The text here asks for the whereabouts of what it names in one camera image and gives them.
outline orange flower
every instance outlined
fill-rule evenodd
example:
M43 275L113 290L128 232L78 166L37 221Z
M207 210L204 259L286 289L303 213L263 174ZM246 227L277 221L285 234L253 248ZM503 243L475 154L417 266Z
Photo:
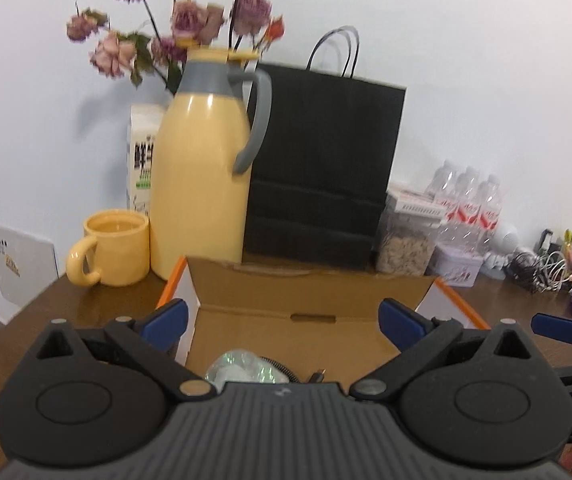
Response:
M271 24L263 35L263 38L268 43L272 43L273 41L277 41L281 38L284 35L284 32L284 19L283 16L280 16L276 20L271 21Z

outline cable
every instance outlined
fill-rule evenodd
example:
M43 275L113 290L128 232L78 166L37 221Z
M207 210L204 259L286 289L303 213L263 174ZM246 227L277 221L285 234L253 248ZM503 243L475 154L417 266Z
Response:
M555 251L544 256L520 252L506 267L506 273L517 284L531 292L558 291L570 280L569 267L564 255Z
M300 383L301 381L297 378L297 376L290 371L289 368L286 368L283 364L281 364L279 361L275 361L273 359L268 359L267 357L260 357L260 359L263 359L264 361L266 361L268 364L271 364L272 366L274 366L275 368L277 368L277 370L279 370L282 374L284 374L287 378L288 381L290 381L291 383Z

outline flower stem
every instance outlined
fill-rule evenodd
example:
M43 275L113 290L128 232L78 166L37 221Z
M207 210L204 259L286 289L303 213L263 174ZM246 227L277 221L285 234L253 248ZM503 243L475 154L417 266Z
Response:
M153 65L153 69L155 69L155 72L157 72L157 75L163 79L163 82L166 86L168 86L168 79L166 79L166 77L163 75L163 72L161 70L159 70L155 65Z
M237 17L237 4L239 3L239 0L235 0L234 4L233 4L233 15L230 18L230 31L228 31L228 48L232 49L233 47L233 30L234 30L234 26L235 26L235 18Z
M153 26L153 29L155 30L155 34L157 35L157 40L159 40L159 43L162 42L162 37L159 35L159 29L157 28L157 24L155 23L155 19L153 18L153 14L150 11L150 7L148 6L148 2L146 2L146 0L144 0L144 5L146 6L146 10L148 11L148 16L150 16L150 23Z

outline packaging box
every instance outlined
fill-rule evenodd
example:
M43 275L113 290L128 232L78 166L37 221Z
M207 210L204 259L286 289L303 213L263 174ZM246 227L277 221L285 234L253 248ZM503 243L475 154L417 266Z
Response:
M153 166L155 136L165 108L158 105L132 105L128 125L128 209L148 215L150 171Z
M428 273L441 276L450 286L473 286L483 262L479 254L437 244L428 263Z
M301 270L181 258L159 306L184 299L189 327L176 360L204 375L224 352L246 349L307 380L326 370L344 388L399 353L379 331L377 310L395 298L426 317L488 328L456 292L430 276Z

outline plastic water bottle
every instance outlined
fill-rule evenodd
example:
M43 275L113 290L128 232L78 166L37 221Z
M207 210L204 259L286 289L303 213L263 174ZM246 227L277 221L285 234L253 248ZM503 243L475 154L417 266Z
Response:
M446 159L444 165L435 171L432 177L432 182L426 188L426 194L431 198L436 198L436 195L442 191L450 184L454 184L457 177L457 172L455 169L455 164Z
M487 181L480 184L478 200L480 203L477 216L477 226L480 230L478 247L479 251L486 252L502 212L502 194L499 191L499 179L495 175L490 175Z
M455 179L451 179L444 187L435 193L434 201L446 208L446 216L437 236L437 242L442 244L456 244L458 234L458 220L456 218L458 194Z
M479 241L479 216L480 199L477 193L479 188L479 170L469 166L466 173L460 175L457 180L456 192L458 196L456 221L459 223L456 242L457 245L467 250L474 250Z

